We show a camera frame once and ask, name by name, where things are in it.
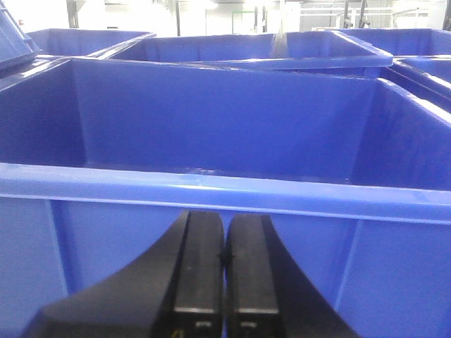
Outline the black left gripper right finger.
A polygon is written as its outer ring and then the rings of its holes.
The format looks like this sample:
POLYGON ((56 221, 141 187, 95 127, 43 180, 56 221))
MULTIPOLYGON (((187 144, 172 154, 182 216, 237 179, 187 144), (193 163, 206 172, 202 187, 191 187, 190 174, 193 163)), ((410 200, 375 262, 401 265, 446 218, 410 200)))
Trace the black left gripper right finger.
POLYGON ((225 247, 228 337, 357 337, 282 243, 268 215, 236 215, 225 247))

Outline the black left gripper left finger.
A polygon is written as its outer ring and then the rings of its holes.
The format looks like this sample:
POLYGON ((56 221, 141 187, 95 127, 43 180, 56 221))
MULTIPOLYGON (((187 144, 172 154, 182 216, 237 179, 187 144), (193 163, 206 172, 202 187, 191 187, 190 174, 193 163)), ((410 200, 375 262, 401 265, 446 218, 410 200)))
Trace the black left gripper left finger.
POLYGON ((223 223, 185 211, 108 278, 40 308, 22 337, 220 337, 223 223))

